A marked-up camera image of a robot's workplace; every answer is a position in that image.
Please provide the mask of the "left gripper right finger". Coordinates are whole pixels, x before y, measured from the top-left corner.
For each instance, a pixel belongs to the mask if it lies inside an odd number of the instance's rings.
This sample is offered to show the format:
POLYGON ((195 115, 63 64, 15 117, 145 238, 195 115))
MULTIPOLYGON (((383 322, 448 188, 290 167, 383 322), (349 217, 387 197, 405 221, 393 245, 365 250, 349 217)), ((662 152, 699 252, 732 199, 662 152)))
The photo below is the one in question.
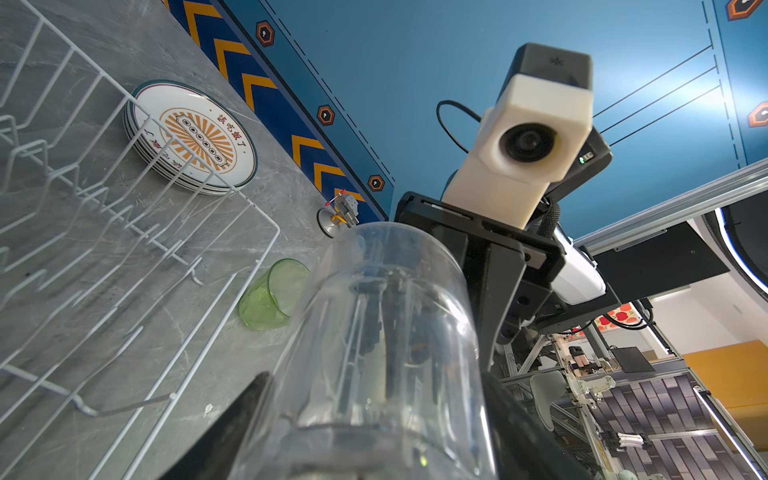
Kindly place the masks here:
POLYGON ((489 373, 481 375, 500 479, 588 479, 589 472, 489 373))

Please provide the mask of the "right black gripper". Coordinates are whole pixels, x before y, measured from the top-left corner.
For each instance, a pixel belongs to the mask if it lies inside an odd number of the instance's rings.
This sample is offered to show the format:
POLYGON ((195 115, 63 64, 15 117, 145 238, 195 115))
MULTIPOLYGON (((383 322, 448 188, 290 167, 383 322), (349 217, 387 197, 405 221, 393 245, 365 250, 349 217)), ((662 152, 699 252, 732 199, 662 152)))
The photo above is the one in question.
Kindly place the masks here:
POLYGON ((407 192, 394 220, 440 241, 464 274, 479 364, 488 371, 504 323, 529 320, 552 293, 552 281, 565 264, 555 240, 493 221, 480 214, 407 192))

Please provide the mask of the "clear glass cup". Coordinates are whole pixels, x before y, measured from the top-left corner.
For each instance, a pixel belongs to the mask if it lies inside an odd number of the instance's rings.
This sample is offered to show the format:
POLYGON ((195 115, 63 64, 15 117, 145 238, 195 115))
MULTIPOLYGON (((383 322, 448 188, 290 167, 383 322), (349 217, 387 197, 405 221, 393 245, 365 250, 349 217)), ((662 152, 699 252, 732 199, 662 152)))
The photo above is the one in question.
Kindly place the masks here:
POLYGON ((434 237, 340 234, 291 327, 231 478, 496 477, 466 283, 434 237))

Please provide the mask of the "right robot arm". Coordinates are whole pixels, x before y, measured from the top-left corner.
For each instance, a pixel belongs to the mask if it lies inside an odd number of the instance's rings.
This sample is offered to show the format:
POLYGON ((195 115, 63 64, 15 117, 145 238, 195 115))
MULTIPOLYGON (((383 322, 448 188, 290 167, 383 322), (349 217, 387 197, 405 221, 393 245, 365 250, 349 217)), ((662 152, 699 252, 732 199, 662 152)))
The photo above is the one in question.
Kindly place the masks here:
POLYGON ((590 270, 601 276, 605 291, 574 304, 555 290, 556 280, 566 273, 569 255, 565 247, 554 245, 551 234, 525 233, 413 192, 399 202, 396 219, 435 235, 448 246, 468 279, 475 314, 481 314, 486 304, 486 263, 492 246, 530 247, 543 255, 542 261, 523 270, 516 286, 518 296, 498 321, 504 342, 511 340, 511 321, 522 314, 540 313, 535 327, 553 333, 580 320, 601 320, 603 312, 619 301, 641 302, 649 309, 652 296, 725 274, 740 276, 758 296, 767 296, 766 192, 705 213, 703 229, 712 237, 711 244, 682 222, 602 253, 576 250, 574 258, 588 262, 590 270))

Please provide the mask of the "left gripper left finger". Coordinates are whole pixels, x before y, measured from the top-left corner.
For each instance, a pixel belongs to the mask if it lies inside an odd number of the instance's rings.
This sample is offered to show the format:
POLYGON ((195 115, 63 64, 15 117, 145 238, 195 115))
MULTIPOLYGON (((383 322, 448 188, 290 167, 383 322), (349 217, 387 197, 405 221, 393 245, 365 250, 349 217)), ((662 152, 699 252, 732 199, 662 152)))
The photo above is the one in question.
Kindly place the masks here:
POLYGON ((226 479, 272 375, 259 373, 160 479, 226 479))

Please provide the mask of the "green glass cup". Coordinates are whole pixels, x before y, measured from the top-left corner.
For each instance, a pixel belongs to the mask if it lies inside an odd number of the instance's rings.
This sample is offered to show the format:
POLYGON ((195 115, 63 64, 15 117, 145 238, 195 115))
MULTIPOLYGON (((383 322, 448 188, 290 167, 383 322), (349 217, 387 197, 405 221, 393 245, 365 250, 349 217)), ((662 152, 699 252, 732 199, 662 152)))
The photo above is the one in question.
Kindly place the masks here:
POLYGON ((240 298, 237 311, 242 323, 254 331, 287 325, 309 274, 309 268, 298 260, 275 262, 240 298))

